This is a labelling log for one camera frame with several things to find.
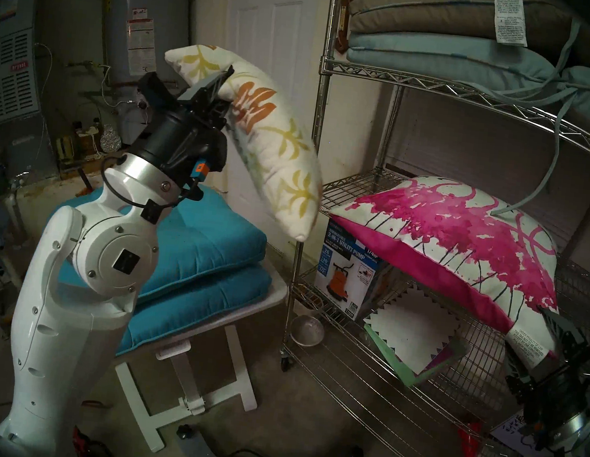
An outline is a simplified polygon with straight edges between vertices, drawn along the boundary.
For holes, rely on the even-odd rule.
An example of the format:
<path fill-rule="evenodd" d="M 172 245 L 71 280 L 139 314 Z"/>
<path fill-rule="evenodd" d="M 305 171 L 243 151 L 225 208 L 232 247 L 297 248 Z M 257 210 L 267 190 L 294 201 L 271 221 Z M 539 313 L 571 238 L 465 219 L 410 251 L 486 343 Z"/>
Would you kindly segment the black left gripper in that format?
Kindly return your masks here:
<path fill-rule="evenodd" d="M 180 187 L 197 177 L 197 164 L 205 164 L 208 171 L 221 172 L 227 160 L 227 139 L 222 129 L 231 102 L 218 92 L 233 73 L 230 65 L 210 74 L 180 97 L 172 95 L 156 73 L 146 73 L 138 87 L 152 109 L 152 120 L 145 138 L 132 144 L 131 154 L 153 165 Z"/>

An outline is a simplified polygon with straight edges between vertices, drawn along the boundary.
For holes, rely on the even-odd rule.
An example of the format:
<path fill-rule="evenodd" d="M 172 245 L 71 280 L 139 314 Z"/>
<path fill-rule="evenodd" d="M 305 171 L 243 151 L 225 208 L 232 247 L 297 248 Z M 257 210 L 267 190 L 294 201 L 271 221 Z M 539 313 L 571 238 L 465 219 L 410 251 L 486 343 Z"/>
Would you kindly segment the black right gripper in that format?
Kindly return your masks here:
<path fill-rule="evenodd" d="M 539 307 L 546 325 L 561 347 L 564 363 L 538 381 L 510 344 L 505 344 L 505 382 L 522 406 L 521 442 L 535 450 L 570 453 L 590 435 L 589 381 L 579 368 L 590 360 L 590 345 L 582 331 L 567 318 Z"/>

